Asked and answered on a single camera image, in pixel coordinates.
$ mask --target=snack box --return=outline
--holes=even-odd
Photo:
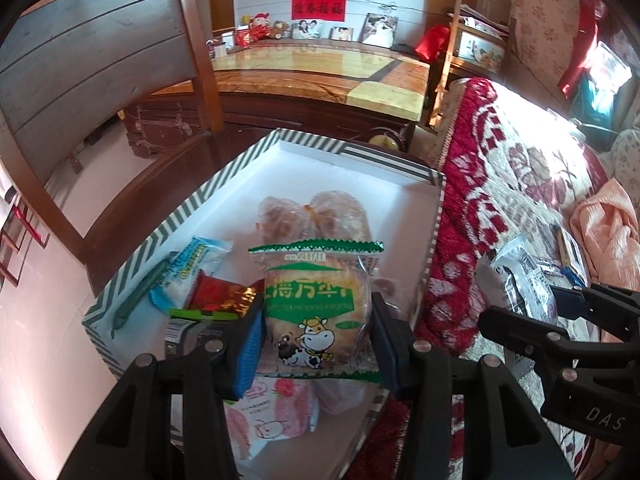
[[[373,146],[279,128],[227,164],[172,213],[123,264],[89,309],[82,324],[111,372],[120,377],[142,352],[164,358],[168,317],[144,299],[111,338],[113,313],[152,267],[191,237],[232,240],[234,248],[216,276],[250,285],[263,278],[248,249],[261,245],[255,224],[267,196],[306,203],[318,192],[343,190],[363,205],[375,240],[385,251],[380,276],[397,280],[412,325],[428,280],[444,196],[444,176],[424,164]],[[337,479],[364,443],[387,392],[370,383],[366,402],[341,415],[323,413],[315,432],[270,442],[242,473],[265,480],[285,478],[314,450],[323,459],[308,480]],[[181,434],[172,431],[176,442]]]

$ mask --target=marble tabletop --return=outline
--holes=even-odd
[[[420,120],[429,65],[354,42],[259,41],[213,59],[219,92],[305,97]],[[191,92],[191,82],[156,94]]]

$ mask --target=red cloth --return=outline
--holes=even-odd
[[[589,56],[598,46],[598,26],[607,14],[607,7],[602,0],[580,0],[580,21],[574,38],[574,52],[569,67],[558,83],[558,88],[567,98],[574,95],[580,78],[590,69]]]
[[[427,63],[432,63],[438,59],[440,53],[447,46],[449,39],[449,27],[435,25],[424,33],[424,36],[415,47],[418,56]]]

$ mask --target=wooden cabinet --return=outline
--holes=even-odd
[[[415,123],[339,103],[306,98],[226,92],[220,94],[227,126],[290,128],[345,140],[368,141],[385,133],[407,150]],[[165,153],[200,131],[192,94],[151,95],[124,110],[127,137],[137,156]]]

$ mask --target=white floor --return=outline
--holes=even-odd
[[[132,154],[120,124],[78,160],[79,176],[65,163],[52,184],[84,235],[151,160]],[[43,249],[26,237],[10,270],[20,284],[0,292],[0,428],[36,480],[52,480],[114,378],[81,326],[94,302],[84,267],[55,238]]]

